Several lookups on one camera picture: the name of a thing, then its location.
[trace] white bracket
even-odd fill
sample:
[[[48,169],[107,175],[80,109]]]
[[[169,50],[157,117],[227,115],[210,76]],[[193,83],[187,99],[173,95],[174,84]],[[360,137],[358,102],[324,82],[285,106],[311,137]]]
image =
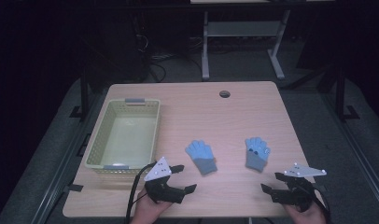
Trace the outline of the white bracket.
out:
[[[315,175],[326,175],[325,170],[317,170],[308,166],[299,165],[297,162],[289,169],[285,171],[285,175],[294,177],[305,177]]]
[[[144,180],[145,181],[154,180],[154,179],[162,178],[171,174],[172,174],[172,171],[170,170],[167,160],[164,157],[162,157],[157,162],[157,164],[155,164],[154,167],[152,167],[152,169],[144,177]]]

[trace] light blue glove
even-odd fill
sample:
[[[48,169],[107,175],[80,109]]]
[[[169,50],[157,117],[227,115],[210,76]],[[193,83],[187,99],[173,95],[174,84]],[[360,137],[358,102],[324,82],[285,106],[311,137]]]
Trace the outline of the light blue glove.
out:
[[[246,139],[246,167],[262,172],[271,150],[259,137]]]
[[[203,140],[192,141],[191,144],[186,147],[186,152],[202,175],[207,175],[217,170],[212,149],[209,145],[206,145]]]

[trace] dark background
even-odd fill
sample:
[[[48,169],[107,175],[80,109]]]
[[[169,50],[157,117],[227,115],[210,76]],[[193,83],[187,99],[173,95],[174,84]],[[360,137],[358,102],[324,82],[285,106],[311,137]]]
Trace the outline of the dark background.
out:
[[[151,13],[141,32],[183,53],[188,36],[202,31],[193,27],[203,22],[184,15]],[[312,29],[294,28],[307,25],[308,17],[315,20]],[[78,12],[60,1],[0,0],[0,212],[85,67],[94,91],[111,83],[141,82],[147,75],[132,22],[127,14]],[[379,1],[336,7],[316,18],[297,11],[290,22],[286,35],[305,34],[308,40],[299,66],[338,64],[379,116]]]

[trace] wooden table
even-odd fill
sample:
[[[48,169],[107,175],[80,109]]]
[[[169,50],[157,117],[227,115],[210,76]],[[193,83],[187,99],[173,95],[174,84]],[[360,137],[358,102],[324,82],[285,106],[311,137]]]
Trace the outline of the wooden table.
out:
[[[220,97],[228,91],[229,98]],[[260,183],[275,189],[287,186],[274,177],[293,162],[307,165],[288,113],[273,82],[201,82],[171,84],[113,85],[106,102],[119,98],[161,100],[161,125],[156,160],[164,156],[170,165],[185,165],[168,184],[175,188],[198,184],[182,204],[174,204],[162,217],[279,217],[286,212],[262,192]],[[96,121],[100,124],[101,116]],[[259,136],[271,148],[268,163],[260,174],[245,167],[246,143]],[[192,140],[210,145],[218,171],[207,176],[200,172],[185,152]],[[98,175],[84,166],[86,149],[75,185],[63,213],[67,217],[124,217],[132,175]]]

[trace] light green basket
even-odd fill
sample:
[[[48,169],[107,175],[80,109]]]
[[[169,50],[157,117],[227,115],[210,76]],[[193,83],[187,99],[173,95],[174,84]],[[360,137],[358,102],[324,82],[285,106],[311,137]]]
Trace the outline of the light green basket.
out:
[[[128,174],[153,162],[160,106],[156,99],[108,102],[85,166],[102,174]]]

